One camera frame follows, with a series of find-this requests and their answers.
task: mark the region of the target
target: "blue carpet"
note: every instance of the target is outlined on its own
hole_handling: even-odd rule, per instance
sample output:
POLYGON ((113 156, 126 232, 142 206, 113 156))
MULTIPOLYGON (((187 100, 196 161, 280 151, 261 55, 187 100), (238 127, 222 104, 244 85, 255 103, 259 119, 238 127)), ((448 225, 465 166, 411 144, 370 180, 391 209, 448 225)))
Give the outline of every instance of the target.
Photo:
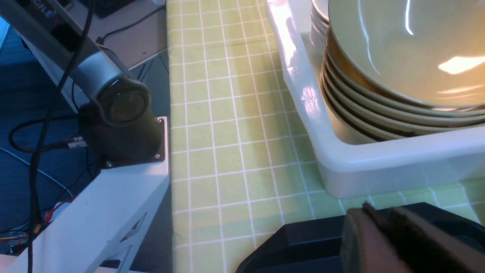
MULTIPOLYGON (((23 47, 12 29, 0 50, 0 147, 29 161, 30 155, 14 151, 8 143, 9 131, 19 123, 43 118, 56 86, 34 56, 23 47)), ((55 115, 72 114, 63 98, 56 104, 55 115)), ((34 147, 40 126, 27 128, 17 135, 22 146, 34 147)), ((48 142, 63 139, 77 132, 77 121, 52 123, 48 142)), ((0 230, 22 224, 29 215, 28 167, 10 155, 0 152, 0 230)), ((85 150, 57 150, 44 153, 40 169, 65 185, 71 185, 86 168, 85 150)), ((55 205, 62 191, 42 175, 37 189, 41 208, 55 205)), ((80 192, 90 179, 87 174, 76 183, 73 192, 80 192)))

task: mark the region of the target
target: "table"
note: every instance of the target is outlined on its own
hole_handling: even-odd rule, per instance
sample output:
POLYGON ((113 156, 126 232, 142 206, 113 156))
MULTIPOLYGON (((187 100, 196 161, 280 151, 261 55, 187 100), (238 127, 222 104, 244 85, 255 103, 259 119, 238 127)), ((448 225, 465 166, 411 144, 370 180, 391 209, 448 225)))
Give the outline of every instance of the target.
MULTIPOLYGON (((73 0, 73 3, 73 7, 68 10, 69 15, 83 26, 87 8, 79 0, 73 0)), ((152 0, 137 0, 103 19, 94 16, 89 37, 96 41, 98 37, 130 25, 160 7, 152 0)), ((159 11, 139 24, 110 36, 104 46, 113 50, 120 61, 132 69, 166 49, 165 22, 165 12, 159 11)))
POLYGON ((283 224, 428 202, 485 221, 483 180, 338 200, 283 81, 264 0, 168 0, 174 272, 234 272, 283 224))

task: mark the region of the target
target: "white metal frame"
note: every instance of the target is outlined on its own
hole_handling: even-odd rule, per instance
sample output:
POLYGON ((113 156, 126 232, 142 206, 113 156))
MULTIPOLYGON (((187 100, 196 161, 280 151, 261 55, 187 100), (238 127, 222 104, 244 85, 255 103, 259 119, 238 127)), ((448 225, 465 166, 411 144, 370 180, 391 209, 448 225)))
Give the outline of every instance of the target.
MULTIPOLYGON (((13 262, 15 262, 15 259, 17 259, 17 257, 15 257, 15 256, 0 254, 0 273, 5 273, 7 268, 13 262)), ((98 267, 98 269, 96 269, 96 271, 94 273, 115 273, 115 272, 116 272, 116 269, 106 268, 106 267, 98 267)), ((128 273, 143 273, 143 272, 128 271, 128 273)))
MULTIPOLYGON (((93 273, 106 259, 121 260, 117 272, 128 272, 170 183, 169 162, 165 149, 163 162, 103 170, 33 242, 33 272, 93 273)), ((20 272, 27 251, 4 271, 20 272)))

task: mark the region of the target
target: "cable connector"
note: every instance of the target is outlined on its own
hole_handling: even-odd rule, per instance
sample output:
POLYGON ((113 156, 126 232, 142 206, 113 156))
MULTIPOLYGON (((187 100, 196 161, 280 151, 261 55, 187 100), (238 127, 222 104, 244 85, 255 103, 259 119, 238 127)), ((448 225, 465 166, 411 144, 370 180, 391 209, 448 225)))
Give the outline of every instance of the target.
POLYGON ((67 142, 67 146, 69 147, 69 149, 74 149, 87 147, 88 145, 86 144, 86 141, 84 141, 84 138, 82 138, 82 136, 76 136, 71 138, 67 142))
POLYGON ((96 43, 103 46, 104 45, 104 39, 102 37, 98 37, 96 39, 96 43))

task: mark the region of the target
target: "white plate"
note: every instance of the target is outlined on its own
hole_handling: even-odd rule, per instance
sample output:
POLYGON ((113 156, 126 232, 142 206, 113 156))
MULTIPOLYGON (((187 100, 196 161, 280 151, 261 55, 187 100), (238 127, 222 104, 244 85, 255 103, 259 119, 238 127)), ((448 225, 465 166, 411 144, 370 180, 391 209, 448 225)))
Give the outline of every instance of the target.
POLYGON ((317 27, 322 33, 326 33, 328 29, 328 22, 324 21, 319 15, 315 15, 314 10, 310 11, 310 17, 312 23, 317 27))
POLYGON ((332 29, 357 70, 432 107, 485 105, 483 0, 330 0, 332 29))
POLYGON ((433 127, 433 126, 423 126, 417 125, 412 123, 407 123, 391 118, 387 118, 385 116, 379 115, 367 108, 360 106, 359 104, 355 103, 347 96, 345 96, 339 88, 332 84, 331 81, 325 81, 329 91, 333 92, 335 97, 339 100, 341 105, 345 105, 349 112, 352 112, 354 116, 357 118, 363 119, 364 122, 373 124, 374 126, 401 136, 406 137, 414 137, 414 136, 422 136, 422 135, 429 135, 453 130, 459 130, 463 128, 471 128, 479 125, 474 125, 470 127, 433 127))
POLYGON ((325 51, 325 34, 320 32, 314 24, 311 26, 311 32, 310 32, 310 42, 313 44, 315 49, 323 55, 323 52, 325 51))
POLYGON ((386 116, 388 118, 409 122, 417 125, 441 126, 441 127, 470 126, 472 124, 477 124, 479 122, 485 121, 485 115, 464 117, 464 118, 431 117, 431 116, 417 115, 417 114, 413 114, 413 113, 409 113, 398 109, 394 109, 392 107, 385 106, 383 104, 375 102, 361 95, 359 92, 350 88, 346 83, 344 83, 339 78, 337 73, 333 71, 332 64, 329 63, 328 61, 325 62, 325 70, 323 71, 323 74, 324 74, 324 78, 328 81, 330 85, 336 86, 339 89, 339 91, 341 91, 351 100, 353 100, 359 105, 377 114, 386 116))
POLYGON ((311 0, 312 9, 314 9, 320 17, 329 22, 328 19, 328 0, 311 0))
POLYGON ((333 36, 333 28, 327 30, 327 54, 330 63, 335 68, 335 71, 345 80, 348 85, 360 92, 362 95, 373 99, 380 104, 399 109, 402 111, 415 113, 419 115, 435 116, 435 117, 470 117, 485 114, 485 109, 470 108, 442 108, 442 107, 422 107, 419 104, 402 99, 401 97, 391 96, 382 89, 373 86, 355 69, 355 67, 343 55, 333 36))
POLYGON ((336 116, 340 117, 345 123, 352 126, 360 133, 378 141, 405 138, 405 136, 400 136, 381 130, 357 118, 352 113, 347 111, 345 107, 343 107, 337 100, 335 100, 324 79, 321 79, 320 83, 324 92, 323 97, 327 101, 327 105, 330 107, 330 109, 335 113, 336 116))

